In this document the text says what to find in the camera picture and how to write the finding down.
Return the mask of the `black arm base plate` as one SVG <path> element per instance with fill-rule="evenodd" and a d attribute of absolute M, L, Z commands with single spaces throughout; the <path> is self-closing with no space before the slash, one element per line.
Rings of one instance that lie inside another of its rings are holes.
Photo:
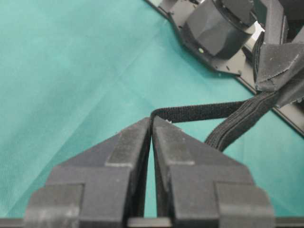
<path fill-rule="evenodd" d="M 255 32 L 252 0 L 149 0 L 173 26 L 181 44 L 209 68 L 243 71 L 244 45 Z"/>

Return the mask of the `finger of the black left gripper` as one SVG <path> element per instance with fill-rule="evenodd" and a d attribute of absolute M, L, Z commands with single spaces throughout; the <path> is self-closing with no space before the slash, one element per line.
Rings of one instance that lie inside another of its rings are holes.
<path fill-rule="evenodd" d="M 263 43 L 256 50 L 256 89 L 261 92 L 277 92 L 275 104 L 281 108 L 304 98 L 304 44 Z"/>

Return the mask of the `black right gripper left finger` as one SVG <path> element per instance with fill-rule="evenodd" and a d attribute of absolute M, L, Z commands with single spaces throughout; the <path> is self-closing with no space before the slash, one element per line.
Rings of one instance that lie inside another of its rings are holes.
<path fill-rule="evenodd" d="M 35 191 L 24 216 L 27 228 L 123 228 L 144 215 L 150 119 L 55 166 Z"/>

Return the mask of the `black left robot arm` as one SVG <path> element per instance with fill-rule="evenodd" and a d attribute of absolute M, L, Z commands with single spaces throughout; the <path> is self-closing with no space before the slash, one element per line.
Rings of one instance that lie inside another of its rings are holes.
<path fill-rule="evenodd" d="M 252 50 L 256 90 L 277 92 L 277 107 L 304 97 L 304 3 L 301 0 L 206 0 L 182 29 L 209 59 L 230 59 L 263 28 Z"/>

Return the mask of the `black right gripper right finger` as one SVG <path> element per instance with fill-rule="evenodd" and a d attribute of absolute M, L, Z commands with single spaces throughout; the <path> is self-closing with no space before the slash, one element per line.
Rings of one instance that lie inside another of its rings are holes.
<path fill-rule="evenodd" d="M 270 199 L 248 168 L 156 117 L 157 214 L 176 228 L 273 228 Z"/>

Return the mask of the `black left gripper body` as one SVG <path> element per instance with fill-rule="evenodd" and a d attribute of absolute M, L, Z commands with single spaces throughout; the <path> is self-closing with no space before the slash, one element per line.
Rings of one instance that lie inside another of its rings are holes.
<path fill-rule="evenodd" d="M 304 19 L 302 0 L 255 0 L 255 16 L 264 29 L 264 43 L 281 45 L 285 42 L 288 20 Z"/>

